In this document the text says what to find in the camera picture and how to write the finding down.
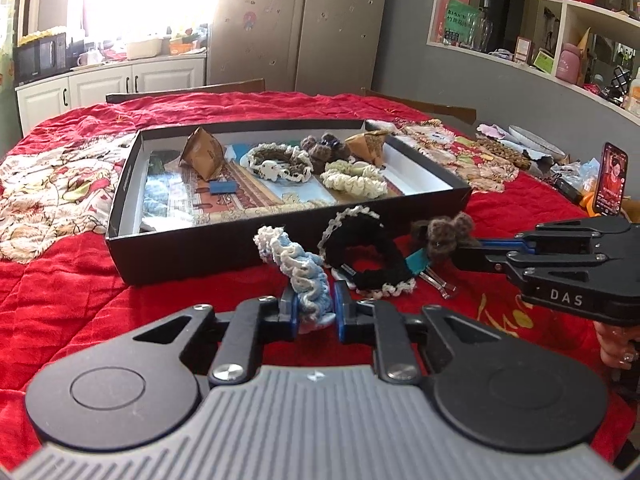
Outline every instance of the human hand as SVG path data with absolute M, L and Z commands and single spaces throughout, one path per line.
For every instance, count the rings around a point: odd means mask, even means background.
M 631 363 L 638 360 L 638 351 L 633 345 L 640 341 L 640 326 L 620 328 L 597 321 L 593 322 L 600 343 L 600 358 L 612 368 L 630 370 Z

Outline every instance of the red tablecloth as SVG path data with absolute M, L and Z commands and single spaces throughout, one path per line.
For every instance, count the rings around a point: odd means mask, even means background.
M 50 152 L 66 144 L 80 145 L 82 139 L 153 125 L 261 118 L 425 119 L 402 105 L 353 95 L 190 94 L 72 110 L 36 127 L 11 155 Z M 105 188 L 107 202 L 109 192 Z M 4 210 L 2 200 L 0 209 Z M 502 193 L 474 194 L 466 211 L 474 218 L 479 237 L 509 237 L 538 222 L 582 214 L 550 187 L 523 173 L 507 183 Z M 399 243 L 408 249 L 407 238 Z M 522 304 L 516 300 L 516 289 L 503 276 L 451 268 L 441 269 L 441 274 L 462 290 L 454 301 L 443 301 L 433 288 L 419 283 L 414 294 L 394 299 L 394 303 L 405 312 L 416 312 L 422 304 L 441 303 L 605 372 L 589 321 Z M 261 266 L 132 288 L 119 278 L 104 236 L 94 232 L 63 237 L 28 264 L 0 262 L 0 463 L 13 468 L 38 447 L 23 400 L 29 380 L 47 363 L 194 303 L 231 310 L 246 298 L 278 296 L 284 285 L 284 277 L 276 270 Z M 265 362 L 362 364 L 370 362 L 370 350 L 341 347 L 334 330 L 324 330 L 302 336 L 295 344 L 268 346 Z M 612 460 L 634 421 L 633 410 L 612 394 L 593 447 Z

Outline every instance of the white mug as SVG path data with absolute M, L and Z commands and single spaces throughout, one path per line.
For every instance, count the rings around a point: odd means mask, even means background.
M 104 58 L 99 50 L 89 50 L 88 52 L 83 52 L 78 56 L 78 66 L 84 65 L 96 65 L 102 62 Z

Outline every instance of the white cabinet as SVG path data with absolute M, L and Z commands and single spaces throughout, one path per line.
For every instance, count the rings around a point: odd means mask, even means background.
M 203 84 L 203 59 L 176 59 L 133 65 L 133 92 L 181 90 Z
M 107 94 L 132 92 L 131 67 L 116 66 L 69 76 L 71 107 L 91 106 L 105 102 Z
M 23 137 L 45 119 L 71 110 L 68 77 L 18 88 L 17 95 Z

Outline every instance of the fingernail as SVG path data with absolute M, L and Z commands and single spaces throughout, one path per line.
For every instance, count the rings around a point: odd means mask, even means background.
M 631 364 L 636 359 L 638 359 L 638 352 L 625 352 L 622 356 L 622 362 L 626 364 Z

